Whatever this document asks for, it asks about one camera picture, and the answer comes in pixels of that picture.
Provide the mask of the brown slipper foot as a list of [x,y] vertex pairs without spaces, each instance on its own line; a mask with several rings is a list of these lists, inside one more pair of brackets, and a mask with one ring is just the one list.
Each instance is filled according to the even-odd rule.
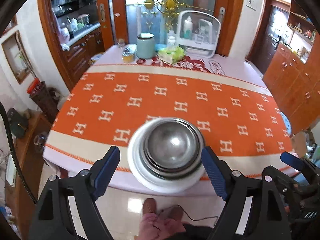
[[146,198],[142,207],[142,214],[146,215],[148,213],[156,213],[157,212],[157,203],[154,198]]
[[169,212],[168,218],[181,221],[183,218],[184,211],[179,205],[175,205]]

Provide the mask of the large steel bowl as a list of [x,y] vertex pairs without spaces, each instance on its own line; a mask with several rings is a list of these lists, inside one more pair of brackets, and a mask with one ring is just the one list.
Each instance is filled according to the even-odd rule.
[[167,180],[184,178],[201,165],[205,140],[190,122],[173,117],[148,122],[142,132],[140,159],[151,174]]

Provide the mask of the white dish rack box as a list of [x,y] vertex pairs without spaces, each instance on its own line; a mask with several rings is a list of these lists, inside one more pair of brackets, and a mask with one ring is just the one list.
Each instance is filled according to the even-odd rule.
[[214,56],[221,22],[214,16],[196,10],[180,12],[177,20],[176,44],[188,54],[205,58]]

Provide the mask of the dark brown door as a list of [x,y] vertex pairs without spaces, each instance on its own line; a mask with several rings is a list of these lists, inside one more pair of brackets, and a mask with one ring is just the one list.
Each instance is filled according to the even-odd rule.
[[264,0],[258,28],[246,60],[265,74],[276,49],[285,37],[289,3]]

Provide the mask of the pink printed tablecloth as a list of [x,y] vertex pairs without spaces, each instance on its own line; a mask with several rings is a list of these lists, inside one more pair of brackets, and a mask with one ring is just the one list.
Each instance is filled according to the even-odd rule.
[[71,173],[89,168],[108,148],[120,148],[121,158],[111,180],[116,189],[155,194],[133,175],[127,162],[127,145],[143,124],[164,116],[179,116],[203,131],[206,121],[194,103],[225,99],[227,89],[233,106],[242,98],[272,98],[268,88],[248,63],[213,56],[185,56],[175,64],[158,57],[131,63],[121,61],[120,50],[108,49],[80,77],[65,100],[50,130],[43,157],[53,168]]

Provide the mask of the plain white plate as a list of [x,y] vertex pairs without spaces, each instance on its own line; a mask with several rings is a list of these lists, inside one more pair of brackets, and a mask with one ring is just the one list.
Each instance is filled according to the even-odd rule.
[[127,161],[135,178],[148,189],[163,194],[180,193],[194,186],[204,174],[202,162],[200,167],[194,173],[184,178],[174,180],[159,178],[151,174],[144,167],[139,155],[139,146],[142,138],[142,132],[144,129],[148,128],[148,122],[135,131],[127,147]]

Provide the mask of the green tissue pack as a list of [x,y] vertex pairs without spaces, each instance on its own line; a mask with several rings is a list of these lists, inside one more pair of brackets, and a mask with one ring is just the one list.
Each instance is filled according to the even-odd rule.
[[179,46],[169,46],[160,49],[158,52],[158,58],[166,63],[175,64],[183,59],[185,56],[184,49]]

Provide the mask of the mint green canister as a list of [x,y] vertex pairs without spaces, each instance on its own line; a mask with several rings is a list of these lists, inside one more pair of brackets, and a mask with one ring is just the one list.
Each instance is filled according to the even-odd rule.
[[151,59],[155,56],[155,38],[151,33],[137,35],[137,57],[139,59]]

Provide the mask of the wooden side cabinet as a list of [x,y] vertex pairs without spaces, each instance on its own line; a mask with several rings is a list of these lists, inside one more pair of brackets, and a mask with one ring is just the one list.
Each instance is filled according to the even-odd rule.
[[[24,137],[16,140],[15,150],[20,168],[31,192],[36,198],[39,196],[44,159],[42,153],[36,152],[34,138],[42,132],[48,133],[50,128],[51,124],[41,112],[31,111],[29,126]],[[27,239],[35,204],[29,197],[19,177],[16,178],[14,187],[10,186],[7,181],[5,182],[5,203],[15,217],[15,224],[21,239]]]

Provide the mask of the yellow tin can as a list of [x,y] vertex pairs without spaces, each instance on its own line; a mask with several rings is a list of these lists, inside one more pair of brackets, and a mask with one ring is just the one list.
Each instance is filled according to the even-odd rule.
[[135,61],[135,50],[131,47],[125,46],[121,55],[124,63],[131,63]]

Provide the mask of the small copper steel bowl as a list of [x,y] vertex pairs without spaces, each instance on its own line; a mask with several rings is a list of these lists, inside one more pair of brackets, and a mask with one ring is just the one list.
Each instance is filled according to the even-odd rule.
[[193,165],[201,140],[195,129],[184,121],[159,120],[145,135],[146,159],[163,170],[178,170]]

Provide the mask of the gold flower decoration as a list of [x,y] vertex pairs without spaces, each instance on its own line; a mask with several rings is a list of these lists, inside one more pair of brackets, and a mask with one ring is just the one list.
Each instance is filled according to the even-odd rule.
[[199,10],[212,14],[216,0],[144,0],[139,6],[141,17],[150,30],[157,24],[172,30],[177,24],[179,14],[184,10]]

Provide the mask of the orange H-pattern blanket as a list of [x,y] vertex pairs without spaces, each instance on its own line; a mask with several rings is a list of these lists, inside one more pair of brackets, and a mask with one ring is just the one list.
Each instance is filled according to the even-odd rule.
[[270,165],[295,174],[280,160],[292,144],[267,88],[196,70],[134,64],[91,67],[63,104],[43,155],[77,172],[115,145],[122,155],[119,169],[128,171],[126,152],[135,131],[163,117],[192,123],[206,145],[249,177]]

